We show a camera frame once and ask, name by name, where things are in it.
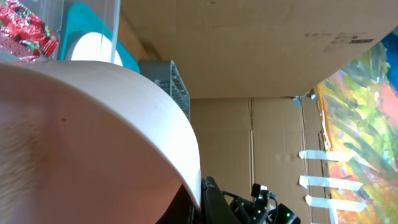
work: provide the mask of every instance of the cardboard wall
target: cardboard wall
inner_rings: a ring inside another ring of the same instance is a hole
[[[320,117],[315,103],[290,98],[192,100],[203,176],[221,189],[250,199],[253,182],[266,185],[302,223],[329,223],[328,210],[310,208],[304,197],[327,197],[323,187],[299,186],[300,175],[327,176],[321,161],[303,160],[301,150],[319,149]]]
[[[151,59],[123,9],[120,9],[119,15],[118,40],[137,62]]]
[[[122,0],[192,98],[303,95],[398,25],[398,1]]]

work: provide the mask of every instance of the white plate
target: white plate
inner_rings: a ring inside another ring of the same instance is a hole
[[[70,46],[65,60],[109,62],[111,52],[112,42],[108,38],[97,32],[89,32]],[[115,51],[113,63],[123,66],[118,51]]]

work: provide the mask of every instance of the white tape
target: white tape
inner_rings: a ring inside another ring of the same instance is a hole
[[[311,197],[309,195],[305,196],[305,201],[311,207],[331,208],[335,210],[344,210],[352,212],[362,212],[362,210],[364,210],[367,207],[367,205],[362,202],[352,202],[340,199],[318,198],[318,197]]]
[[[328,161],[348,162],[355,153],[352,152],[326,152],[321,150],[304,150],[298,153],[302,159],[322,159]]]
[[[337,210],[334,208],[329,208],[329,216],[331,224],[338,224]]]
[[[347,190],[359,190],[363,183],[352,181],[352,180],[342,180],[337,178],[329,178],[329,177],[312,177],[307,175],[301,175],[298,183],[304,188],[308,188],[311,186],[318,187],[331,187],[337,189],[347,189]]]

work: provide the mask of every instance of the teal plate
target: teal plate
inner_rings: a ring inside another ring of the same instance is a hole
[[[62,41],[60,44],[61,49],[59,51],[58,59],[65,60],[65,55],[69,49],[69,46],[71,46],[71,44],[73,44],[84,34],[89,32],[102,33],[109,40],[112,40],[112,32],[106,28],[101,19],[99,19],[98,16],[86,4],[82,2],[72,4],[68,11],[65,28],[61,33]],[[120,44],[119,41],[116,44],[116,50],[120,55],[123,67],[139,73],[137,62],[123,47],[123,45]]]

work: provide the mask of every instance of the red packaging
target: red packaging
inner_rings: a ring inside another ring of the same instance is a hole
[[[54,32],[16,0],[0,0],[0,49],[23,60],[51,57],[59,45]]]

